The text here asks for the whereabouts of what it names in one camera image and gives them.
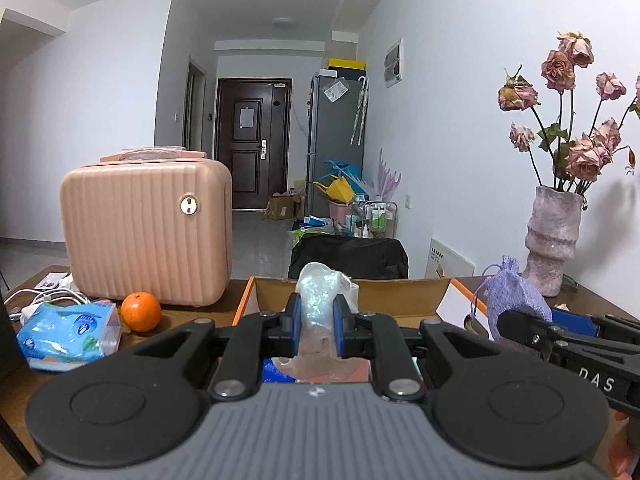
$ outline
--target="refrigerator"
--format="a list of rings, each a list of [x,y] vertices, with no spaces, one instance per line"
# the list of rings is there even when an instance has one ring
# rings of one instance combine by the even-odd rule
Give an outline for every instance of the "refrigerator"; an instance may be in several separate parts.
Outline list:
[[[360,124],[351,144],[358,96],[363,83],[347,80],[349,91],[332,103],[322,89],[335,81],[332,77],[315,75],[311,82],[305,214],[319,218],[329,216],[327,198],[313,185],[315,180],[319,180],[332,169],[324,162],[329,159],[342,160],[355,164],[362,172],[364,157],[364,134],[362,142],[358,145]]]

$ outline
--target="pink basket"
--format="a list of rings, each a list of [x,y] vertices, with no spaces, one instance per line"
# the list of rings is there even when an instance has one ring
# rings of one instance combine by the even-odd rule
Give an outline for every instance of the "pink basket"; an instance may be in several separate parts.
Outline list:
[[[347,215],[351,214],[351,204],[338,204],[329,200],[329,216],[337,224],[346,224]]]

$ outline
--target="suitcase logo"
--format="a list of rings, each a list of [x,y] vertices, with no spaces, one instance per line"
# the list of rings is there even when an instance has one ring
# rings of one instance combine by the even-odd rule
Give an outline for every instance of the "suitcase logo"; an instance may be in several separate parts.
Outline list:
[[[187,195],[180,202],[180,209],[185,215],[192,215],[198,210],[198,202],[195,197]]]

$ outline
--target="pink ceramic vase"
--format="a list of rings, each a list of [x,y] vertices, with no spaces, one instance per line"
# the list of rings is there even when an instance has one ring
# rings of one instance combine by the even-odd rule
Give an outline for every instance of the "pink ceramic vase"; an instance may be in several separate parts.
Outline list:
[[[564,263],[575,256],[583,203],[583,197],[575,193],[546,186],[536,188],[524,242],[529,256],[522,276],[543,296],[553,297],[560,292]]]

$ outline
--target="table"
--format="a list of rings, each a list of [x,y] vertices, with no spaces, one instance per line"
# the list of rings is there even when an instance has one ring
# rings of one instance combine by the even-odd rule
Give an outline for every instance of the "table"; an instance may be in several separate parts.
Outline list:
[[[67,272],[67,267],[51,266],[42,272],[33,276],[26,282],[20,284],[16,289],[33,288],[48,272]],[[476,290],[478,285],[484,278],[475,276],[472,278],[459,278],[460,282],[469,290]],[[153,337],[160,332],[165,332],[171,328],[182,325],[196,317],[209,317],[216,322],[218,326],[229,326],[232,324],[236,309],[242,294],[244,292],[247,280],[231,280],[224,296],[214,305],[204,308],[181,307],[174,305],[162,306],[162,321],[158,328],[145,335],[133,334],[125,331],[120,341],[120,348],[126,348],[140,341]],[[438,303],[442,296],[433,298],[434,303]],[[7,309],[11,310],[16,306],[25,306],[29,304],[30,297],[23,296],[16,298],[7,305]],[[601,298],[589,289],[578,286],[577,292],[570,290],[562,290],[557,298],[548,298],[547,303],[555,306],[559,303],[568,305],[569,310],[578,314],[594,314],[604,316],[605,314],[613,314],[620,317],[631,317],[629,314],[619,309],[604,298]],[[27,400],[31,394],[45,381],[53,377],[52,374],[36,372],[30,370],[28,366],[23,365],[17,369],[7,379],[0,382],[0,411],[4,415],[9,425],[17,433],[29,451],[37,456],[37,451],[24,423],[24,412]],[[621,427],[622,423],[616,422],[611,418],[609,430],[604,437],[602,444],[596,454],[594,462],[601,468],[607,465],[607,449],[613,434]],[[0,449],[0,472],[2,472],[2,480],[19,480],[23,478],[20,468],[14,463],[4,449]]]
[[[68,267],[50,266],[9,291],[7,297],[21,288],[33,288],[50,272],[69,272]],[[162,320],[158,327],[146,334],[131,333],[126,327],[120,339],[120,347],[126,348],[136,343],[149,339],[161,332],[166,332],[180,326],[197,317],[209,317],[216,326],[230,326],[233,323],[238,304],[244,293],[248,280],[231,280],[222,298],[214,305],[203,308],[189,306],[162,305]],[[26,294],[15,298],[6,308],[27,306],[31,302],[31,296]],[[24,412],[31,394],[44,382],[52,378],[53,374],[31,370],[26,364],[20,366],[4,381],[0,381],[0,412],[15,431],[17,436],[31,452],[37,456],[35,444],[31,440],[24,422]],[[11,459],[9,454],[0,447],[0,476],[2,480],[19,480],[24,477],[22,470]]]

